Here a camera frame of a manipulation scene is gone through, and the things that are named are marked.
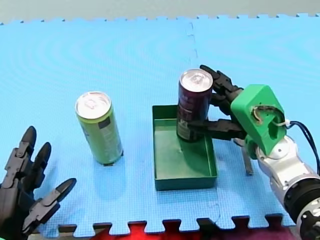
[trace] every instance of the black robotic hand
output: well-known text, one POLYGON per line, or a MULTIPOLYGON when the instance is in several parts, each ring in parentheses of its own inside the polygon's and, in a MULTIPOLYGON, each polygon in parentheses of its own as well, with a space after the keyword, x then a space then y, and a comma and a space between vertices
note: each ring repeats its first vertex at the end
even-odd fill
POLYGON ((0 185, 0 238, 26 240, 40 225, 45 224, 60 208, 61 202, 77 180, 70 178, 44 198, 34 199, 34 190, 44 181, 51 145, 46 142, 31 161, 37 132, 30 126, 18 148, 14 148, 5 166, 6 175, 0 185))

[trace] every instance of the red surface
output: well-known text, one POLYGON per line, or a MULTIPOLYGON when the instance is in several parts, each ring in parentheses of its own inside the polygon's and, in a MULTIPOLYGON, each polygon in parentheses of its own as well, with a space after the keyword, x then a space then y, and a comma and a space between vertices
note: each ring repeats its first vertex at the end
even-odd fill
MULTIPOLYGON (((179 232, 179 223, 165 223, 165 232, 159 234, 144 233, 145 224, 129 225, 131 234, 124 236, 111 236, 106 229, 91 240, 201 240, 201 233, 179 232)), ((211 240, 295 240, 290 230, 279 225, 271 225, 265 229, 248 229, 247 224, 236 224, 233 230, 216 230, 211 240)))

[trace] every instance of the aluminum can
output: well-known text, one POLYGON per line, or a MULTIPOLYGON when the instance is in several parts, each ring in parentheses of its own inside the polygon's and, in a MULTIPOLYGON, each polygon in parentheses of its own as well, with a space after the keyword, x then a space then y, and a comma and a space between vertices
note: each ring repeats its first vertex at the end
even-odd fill
POLYGON ((123 147, 110 97, 100 91, 86 92, 77 99, 75 112, 95 160, 115 163, 123 147))
POLYGON ((190 69, 180 76, 176 133, 181 139, 196 142, 203 137, 191 131, 188 122, 208 118, 213 83, 212 76, 202 69, 190 69))

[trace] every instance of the green tray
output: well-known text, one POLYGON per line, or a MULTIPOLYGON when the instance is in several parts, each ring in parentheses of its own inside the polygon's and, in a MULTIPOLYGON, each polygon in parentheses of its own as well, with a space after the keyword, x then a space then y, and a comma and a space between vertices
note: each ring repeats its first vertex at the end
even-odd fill
POLYGON ((156 190, 213 187, 217 170, 212 139, 189 143, 178 138, 177 105, 152 106, 152 116, 156 190))

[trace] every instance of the blue foam mat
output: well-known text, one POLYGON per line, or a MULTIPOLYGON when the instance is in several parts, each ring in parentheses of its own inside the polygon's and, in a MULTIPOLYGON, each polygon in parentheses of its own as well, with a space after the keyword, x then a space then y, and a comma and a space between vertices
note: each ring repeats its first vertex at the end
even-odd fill
POLYGON ((67 178, 77 178, 56 215, 40 229, 58 236, 58 225, 76 224, 74 235, 94 235, 93 224, 112 223, 111 234, 129 233, 128 222, 219 217, 215 189, 156 192, 152 105, 177 102, 179 75, 192 66, 194 39, 185 19, 93 22, 34 21, 0 29, 1 152, 6 160, 29 125, 38 132, 36 151, 49 141, 52 154, 42 197, 67 178), (75 115, 86 91, 103 91, 114 104, 124 157, 112 167, 96 163, 75 115))
MULTIPOLYGON (((249 216, 250 227, 266 227, 265 215, 278 213, 284 214, 284 225, 292 225, 256 162, 256 174, 245 177, 240 150, 231 142, 214 141, 216 188, 156 192, 151 107, 175 104, 179 75, 206 64, 242 87, 271 85, 287 117, 304 122, 318 142, 318 113, 309 103, 319 100, 319 20, 262 15, 2 25, 0 168, 26 128, 34 125, 36 151, 46 141, 52 144, 46 179, 36 196, 77 178, 61 209, 40 228, 45 237, 57 237, 58 225, 68 224, 77 225, 75 237, 93 236, 95 223, 111 223, 111 234, 127 234, 128 223, 138 221, 147 222, 146 232, 162 232, 162 221, 175 219, 181 220, 181 231, 197 230, 198 218, 228 229, 235 216, 249 216), (74 113, 77 97, 95 90, 111 96, 124 146, 124 157, 113 167, 94 162, 74 113)), ((209 115, 223 117, 213 108, 209 115)), ((290 133, 302 159, 315 167, 302 134, 296 129, 290 133)))

